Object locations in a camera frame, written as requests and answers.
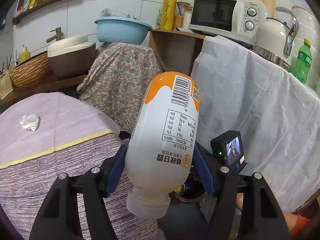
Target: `microwave knob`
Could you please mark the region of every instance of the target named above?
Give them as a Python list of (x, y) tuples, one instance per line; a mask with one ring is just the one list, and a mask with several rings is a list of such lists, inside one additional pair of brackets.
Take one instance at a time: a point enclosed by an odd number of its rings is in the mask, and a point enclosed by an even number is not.
[(252, 21), (247, 21), (244, 24), (244, 27), (248, 30), (248, 31), (253, 31), (254, 29), (254, 23)]
[(247, 9), (247, 14), (251, 17), (254, 17), (257, 15), (257, 10), (253, 7), (250, 7)]

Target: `metal screw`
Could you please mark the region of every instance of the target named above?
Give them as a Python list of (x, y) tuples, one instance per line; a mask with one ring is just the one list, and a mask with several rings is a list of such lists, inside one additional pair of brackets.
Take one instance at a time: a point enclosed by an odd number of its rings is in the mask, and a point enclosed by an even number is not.
[(228, 172), (229, 172), (229, 168), (226, 167), (226, 166), (222, 166), (222, 167), (220, 168), (220, 171), (223, 172), (223, 173), (228, 173)]
[(92, 173), (98, 173), (100, 171), (100, 168), (99, 167), (93, 167), (92, 169), (91, 169), (91, 172)]
[(254, 177), (255, 177), (256, 179), (262, 179), (262, 175), (261, 175), (260, 173), (258, 173), (258, 172), (256, 172), (256, 173), (254, 174)]
[(59, 179), (65, 179), (66, 178), (66, 174), (65, 173), (60, 173), (59, 174)]

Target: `blue plastic basin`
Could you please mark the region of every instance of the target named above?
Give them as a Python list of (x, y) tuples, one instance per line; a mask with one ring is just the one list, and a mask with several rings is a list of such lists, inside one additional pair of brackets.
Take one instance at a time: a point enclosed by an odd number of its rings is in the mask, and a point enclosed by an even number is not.
[(101, 17), (95, 20), (100, 42), (124, 42), (140, 45), (152, 26), (138, 20), (121, 17)]

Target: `yellow stripe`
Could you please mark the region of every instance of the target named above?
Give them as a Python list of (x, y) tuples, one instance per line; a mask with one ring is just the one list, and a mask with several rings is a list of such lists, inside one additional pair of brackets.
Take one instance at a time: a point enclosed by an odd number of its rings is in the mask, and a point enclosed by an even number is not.
[(53, 153), (53, 152), (57, 152), (57, 151), (63, 150), (63, 149), (68, 148), (70, 146), (77, 145), (79, 143), (82, 143), (82, 142), (85, 142), (85, 141), (100, 137), (100, 136), (108, 134), (108, 133), (113, 133), (113, 131), (111, 129), (107, 129), (107, 130), (104, 130), (104, 131), (101, 131), (101, 132), (94, 133), (92, 135), (88, 135), (86, 137), (74, 140), (72, 142), (69, 142), (69, 143), (54, 147), (52, 149), (45, 150), (43, 152), (39, 152), (39, 153), (33, 154), (31, 156), (24, 157), (22, 159), (12, 161), (12, 162), (9, 162), (7, 164), (0, 165), (0, 169), (4, 169), (4, 168), (7, 168), (7, 167), (12, 166), (12, 165), (23, 163), (23, 162), (28, 161), (28, 160), (32, 160), (32, 159), (35, 159), (35, 158), (38, 158), (38, 157), (41, 157), (41, 156), (45, 156), (45, 155)]

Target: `camera screen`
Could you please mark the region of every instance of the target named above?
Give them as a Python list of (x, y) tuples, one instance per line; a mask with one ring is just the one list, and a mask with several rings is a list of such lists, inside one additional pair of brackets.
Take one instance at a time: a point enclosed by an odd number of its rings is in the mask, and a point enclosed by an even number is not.
[(227, 155), (229, 165), (235, 163), (241, 156), (239, 138), (236, 137), (231, 142), (227, 144)]

